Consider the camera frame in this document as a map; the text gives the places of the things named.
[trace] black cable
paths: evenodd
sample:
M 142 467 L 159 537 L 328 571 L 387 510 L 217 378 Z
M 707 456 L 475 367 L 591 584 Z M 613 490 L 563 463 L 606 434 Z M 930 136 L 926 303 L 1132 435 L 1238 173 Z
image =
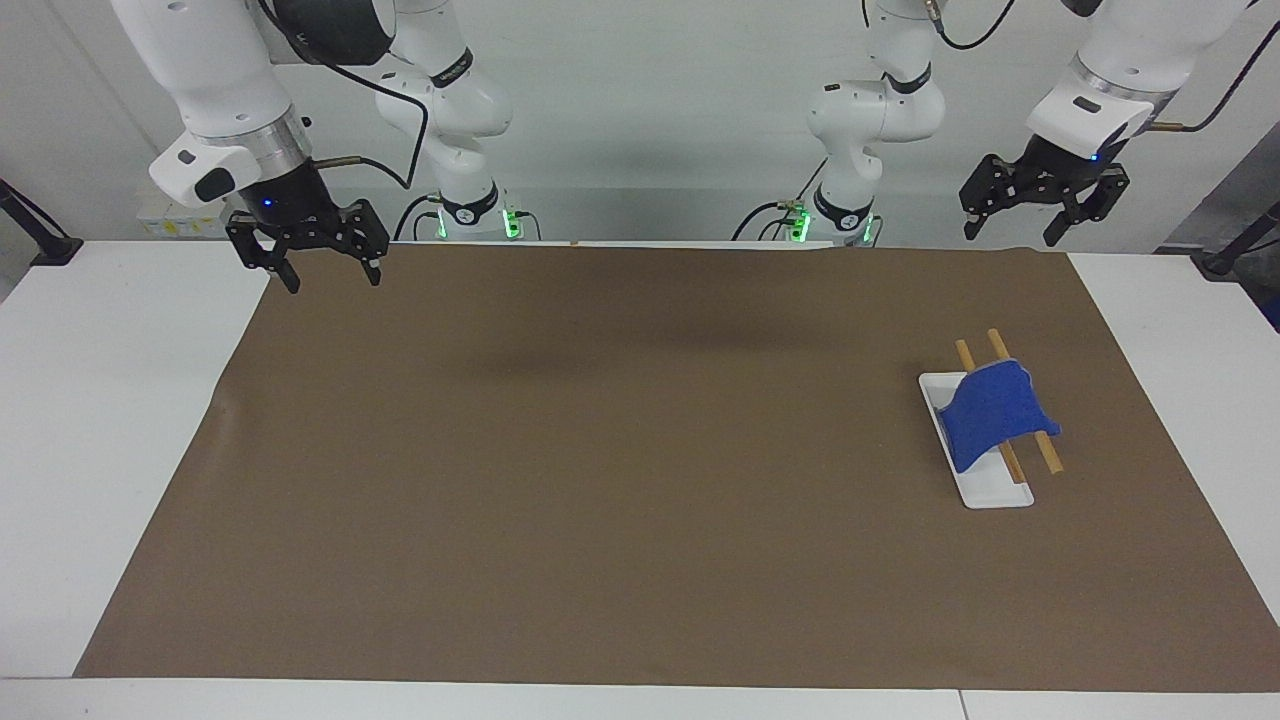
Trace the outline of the black cable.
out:
M 746 229 L 746 225 L 751 224 L 751 220 L 758 218 L 760 213 L 768 213 L 769 210 L 773 210 L 777 206 L 778 206 L 777 202 L 765 202 L 764 205 L 760 205 L 755 210 L 748 213 L 746 218 L 742 219 L 742 224 L 737 225 L 737 229 L 733 231 L 733 237 L 730 238 L 730 242 L 737 242 L 737 238 L 742 237 L 742 231 Z
M 1009 17 L 1009 10 L 1014 9 L 1014 3 L 1016 1 L 1018 0 L 1009 0 L 1009 3 L 1005 4 L 1005 9 L 1000 12 L 1000 17 L 996 18 L 996 22 L 992 23 L 989 28 L 987 28 L 987 32 L 984 32 L 982 37 L 974 40 L 973 42 L 956 42 L 951 40 L 951 37 L 947 35 L 946 28 L 942 27 L 941 20 L 937 23 L 938 35 L 942 37 L 942 42 L 946 42 L 947 47 L 951 47 L 952 50 L 973 50 L 974 47 L 982 45 L 983 42 L 987 42 L 987 40 L 989 40 L 992 35 L 996 35 L 996 31 L 1000 29 L 1001 23 L 1005 22 L 1006 17 Z
M 809 176 L 809 182 L 804 183 L 804 188 L 801 188 L 800 192 L 796 195 L 796 202 L 804 200 L 804 193 L 809 192 L 809 188 L 813 187 L 813 182 L 815 179 L 818 179 L 818 176 L 822 174 L 822 169 L 827 167 L 827 161 L 828 160 L 829 160 L 829 158 L 823 158 L 822 163 L 818 163 L 818 168 L 813 172 L 812 176 Z M 782 215 L 782 219 L 783 220 L 791 219 L 791 210 L 787 210 L 787 214 Z M 781 231 L 782 231 L 782 228 L 774 229 L 773 231 L 773 237 L 771 237 L 769 240 L 771 241 L 777 240 L 778 238 L 778 233 Z
M 538 215 L 535 215 L 532 213 L 526 213 L 526 211 L 522 210 L 520 213 L 516 213 L 516 217 L 517 218 L 532 218 L 534 219 L 534 227 L 538 228 L 538 242 L 543 241 L 543 224 L 540 222 L 538 222 Z
M 1258 47 L 1253 51 L 1253 55 L 1249 56 L 1249 61 L 1245 63 L 1244 68 L 1240 69 L 1240 74 L 1235 76 L 1235 81 L 1231 83 L 1229 88 L 1226 88 L 1226 95 L 1224 95 L 1222 99 L 1219 100 L 1217 106 L 1213 108 L 1213 111 L 1210 113 L 1207 118 L 1204 118 L 1202 122 L 1194 126 L 1181 126 L 1170 132 L 1199 132 L 1207 128 L 1210 123 L 1216 120 L 1217 117 L 1222 113 L 1222 109 L 1226 108 L 1226 104 L 1231 101 L 1231 96 L 1235 95 L 1235 91 L 1240 88 L 1242 83 L 1244 83 L 1244 78 L 1247 78 L 1249 76 L 1249 72 L 1253 70 L 1253 65 L 1257 64 L 1258 58 L 1261 58 L 1262 53 L 1265 53 L 1267 46 L 1271 45 L 1271 41 L 1275 38 L 1276 33 L 1280 33 L 1280 22 L 1271 26 L 1271 31 L 1267 32 L 1267 36 L 1263 37 L 1262 42 L 1258 44 Z
M 403 190 L 408 190 L 408 188 L 413 187 L 413 176 L 417 173 L 417 160 L 419 160 L 419 156 L 421 156 L 421 154 L 422 154 L 422 141 L 426 138 L 426 124 L 428 124 L 428 117 L 429 117 L 428 110 L 426 110 L 426 105 L 424 105 L 422 101 L 417 100 L 416 97 L 410 97 L 408 95 L 404 95 L 404 94 L 401 94 L 401 92 L 396 92 L 394 90 L 388 90 L 388 88 L 385 88 L 385 87 L 383 87 L 383 86 L 380 86 L 380 85 L 378 85 L 375 82 L 367 81 L 367 79 L 357 76 L 356 73 L 352 73 L 352 72 L 348 72 L 348 70 L 346 70 L 343 68 L 339 68 L 338 65 L 335 65 L 333 63 L 329 63 L 324 58 L 320 58 L 319 55 L 316 55 L 315 47 L 312 47 L 311 45 L 308 45 L 307 41 L 306 41 L 306 38 L 302 35 L 300 35 L 300 33 L 292 33 L 292 32 L 289 32 L 288 29 L 284 28 L 284 23 L 280 22 L 280 18 L 275 17 L 275 13 L 271 10 L 270 6 L 268 6 L 266 0 L 257 0 L 257 5 L 262 9 L 262 14 L 266 15 L 266 19 L 270 20 L 271 26 L 274 26 L 275 29 L 280 31 L 280 35 L 283 35 L 284 38 L 289 42 L 289 46 L 292 46 L 293 50 L 297 51 L 298 55 L 301 55 L 305 60 L 307 60 L 310 63 L 315 63 L 317 65 L 324 65 L 324 67 L 329 68 L 330 70 L 338 73 L 339 76 L 349 79 L 351 82 L 355 82 L 357 85 L 362 85 L 362 86 L 367 87 L 369 90 L 372 90 L 374 92 L 380 92 L 380 94 L 387 95 L 389 97 L 394 97 L 397 100 L 402 100 L 404 102 L 408 102 L 410 105 L 416 106 L 422 113 L 422 124 L 419 126 L 419 128 L 417 128 L 417 141 L 413 143 L 413 156 L 410 159 L 408 174 L 407 176 L 404 176 L 402 178 L 399 176 L 399 173 L 396 173 L 394 170 L 392 170 L 387 165 L 384 165 L 384 164 L 376 161 L 376 160 L 370 160 L 367 158 L 361 158 L 361 163 L 362 164 L 371 165 L 371 167 L 378 168 L 379 170 L 387 173 Z
M 413 219 L 413 242 L 417 242 L 417 224 L 422 222 L 422 218 L 431 218 L 431 219 L 439 220 L 440 219 L 440 214 L 439 213 L 422 213 L 421 215 L 419 215 L 417 218 Z
M 764 233 L 769 232 L 769 228 L 773 228 L 773 227 L 777 228 L 776 231 L 773 231 L 773 240 L 777 240 L 778 238 L 778 232 L 781 232 L 782 228 L 787 227 L 787 224 L 790 222 L 791 222 L 790 218 L 782 218 L 782 219 L 778 219 L 778 220 L 773 220 L 772 223 L 764 225 L 764 229 L 760 231 L 760 234 L 756 236 L 755 240 L 756 241 L 764 240 Z
M 408 208 L 404 208 L 404 213 L 401 214 L 399 222 L 396 223 L 396 232 L 392 233 L 392 242 L 399 241 L 399 233 L 404 232 L 404 224 L 408 223 L 408 217 L 413 214 L 413 210 L 416 210 L 419 205 L 430 202 L 434 199 L 435 193 L 421 195 L 415 197 L 413 201 L 408 204 Z

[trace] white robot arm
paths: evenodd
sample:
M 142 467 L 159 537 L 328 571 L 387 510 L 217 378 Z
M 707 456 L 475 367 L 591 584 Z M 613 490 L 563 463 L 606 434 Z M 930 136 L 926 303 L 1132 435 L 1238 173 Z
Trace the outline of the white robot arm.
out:
M 877 0 L 870 22 L 870 59 L 882 77 L 828 85 L 809 110 L 809 129 L 827 149 L 809 200 L 810 234 L 846 243 L 863 237 L 883 172 L 869 146 L 932 137 L 946 114 L 931 82 L 936 32 L 923 0 Z
M 430 111 L 424 150 L 440 187 L 442 234 L 508 237 L 513 225 L 506 191 L 489 173 L 477 138 L 507 131 L 511 99 L 475 67 L 452 0 L 397 0 L 390 53 L 412 69 L 388 73 L 383 87 L 417 99 Z M 413 106 L 378 95 L 378 111 L 410 137 L 417 135 L 421 118 Z
M 1062 0 L 1091 17 L 1089 37 L 1027 120 L 1020 159 L 987 155 L 960 191 L 965 234 L 1023 202 L 1062 204 L 1044 231 L 1057 245 L 1068 229 L 1106 219 L 1129 186 L 1116 155 L 1149 129 L 1187 83 L 1196 60 L 1249 0 Z M 1091 191 L 1084 200 L 1079 195 Z
M 273 0 L 265 9 L 260 0 L 111 3 L 187 127 L 152 163 L 151 177 L 191 206 L 238 192 L 250 211 L 234 215 L 227 231 L 246 266 L 276 273 L 296 292 L 300 282 L 285 254 L 329 247 L 357 258 L 378 284 L 389 242 L 367 201 L 339 209 L 329 197 L 292 100 L 271 70 L 269 45 L 282 47 L 273 26 L 306 61 L 367 65 L 389 51 L 413 65 L 388 74 L 383 86 L 429 110 L 424 149 L 447 210 L 442 228 L 507 237 L 515 224 L 518 232 L 476 142 L 507 129 L 511 101 L 474 68 L 448 0 Z M 389 100 L 396 105 L 380 102 L 383 114 L 416 137 L 420 111 Z M 271 250 L 255 232 L 275 241 Z

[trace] white plate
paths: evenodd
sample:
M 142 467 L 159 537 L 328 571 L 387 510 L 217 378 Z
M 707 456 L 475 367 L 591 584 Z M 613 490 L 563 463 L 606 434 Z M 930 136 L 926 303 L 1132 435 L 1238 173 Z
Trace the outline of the white plate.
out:
M 933 428 L 938 430 L 938 441 L 942 442 L 942 452 L 947 456 L 947 465 L 956 479 L 956 487 L 960 488 L 960 500 L 970 510 L 1030 507 L 1036 502 L 1030 486 L 1014 482 L 998 447 L 988 450 L 968 471 L 956 471 L 956 465 L 951 461 L 951 446 L 947 443 L 946 430 L 942 429 L 938 410 L 951 405 L 951 398 L 955 397 L 956 388 L 960 387 L 960 380 L 964 377 L 965 373 L 925 373 L 920 375 L 924 404 L 929 409 L 929 418 L 933 419 Z

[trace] white wall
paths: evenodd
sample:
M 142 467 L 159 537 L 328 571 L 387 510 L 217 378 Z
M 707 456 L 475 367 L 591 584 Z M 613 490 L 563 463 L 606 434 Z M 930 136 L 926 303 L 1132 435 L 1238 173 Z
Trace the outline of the white wall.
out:
M 512 131 L 489 142 L 493 165 L 556 238 L 724 238 L 750 208 L 794 195 L 820 160 L 820 145 L 805 128 L 810 94 L 828 81 L 876 76 L 856 0 L 457 5 L 477 58 L 516 100 Z M 960 38 L 975 36 L 1002 5 L 952 3 L 948 28 Z M 148 142 L 168 145 L 179 132 L 173 104 L 150 81 L 109 4 L 50 0 L 47 6 L 93 58 Z M 1277 14 L 1271 4 L 1251 10 L 1203 58 L 1166 118 L 1198 120 Z M 934 77 L 947 95 L 947 124 L 929 142 L 883 147 L 883 243 L 968 246 L 956 191 L 986 152 L 1020 152 L 1028 111 L 1085 29 L 1056 0 L 1023 0 L 982 49 L 940 50 Z M 394 67 L 361 72 L 376 77 Z M 1135 184 L 1110 222 L 1073 231 L 1064 249 L 1155 249 L 1280 119 L 1277 69 L 1280 50 L 1260 63 L 1212 131 L 1133 143 L 1121 159 Z M 8 67 L 3 72 L 6 77 Z M 366 91 L 321 68 L 279 72 L 302 114 L 316 120 L 311 137 L 319 155 L 360 152 L 403 167 L 410 143 L 379 122 Z M 110 132 L 108 123 L 83 117 L 51 131 L 59 138 Z M 150 152 L 138 142 L 129 147 Z M 84 172 L 141 178 L 148 159 L 129 155 Z M 41 183 L 61 182 L 60 172 L 65 168 L 46 169 Z M 339 200 L 367 195 L 388 223 L 406 201 L 364 168 L 329 178 Z M 420 186 L 428 190 L 430 178 Z M 125 213 L 100 205 L 109 222 L 96 234 L 118 233 Z M 1052 214 L 1019 209 L 997 217 L 978 246 L 1038 246 Z
M 129 236 L 152 152 L 45 0 L 0 1 L 0 177 L 73 234 Z

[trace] silver metal ring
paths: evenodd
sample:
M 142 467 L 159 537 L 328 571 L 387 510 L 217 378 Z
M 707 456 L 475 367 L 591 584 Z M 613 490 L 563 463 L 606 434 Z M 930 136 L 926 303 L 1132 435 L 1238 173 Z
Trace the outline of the silver metal ring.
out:
M 261 181 L 275 179 L 294 170 L 311 158 L 311 143 L 302 129 L 302 120 L 291 105 L 283 115 L 266 127 L 228 137 L 200 137 L 211 147 L 241 146 L 248 149 L 262 168 Z
M 1147 124 L 1155 122 L 1156 117 L 1160 115 L 1160 113 L 1165 109 L 1165 106 L 1169 105 L 1169 102 L 1174 99 L 1175 95 L 1178 95 L 1176 90 L 1161 90 L 1161 91 L 1134 90 L 1132 87 L 1116 85 L 1108 81 L 1107 78 L 1091 70 L 1084 64 L 1084 60 L 1080 60 L 1079 54 L 1076 54 L 1075 58 L 1071 59 L 1070 68 L 1076 77 L 1079 77 L 1085 83 L 1088 83 L 1089 87 L 1097 90 L 1103 95 L 1108 95 L 1111 97 L 1119 97 L 1120 100 L 1139 100 L 1142 102 L 1151 102 L 1152 105 L 1155 105 L 1156 109 L 1155 111 L 1151 113 L 1151 118 L 1147 119 Z

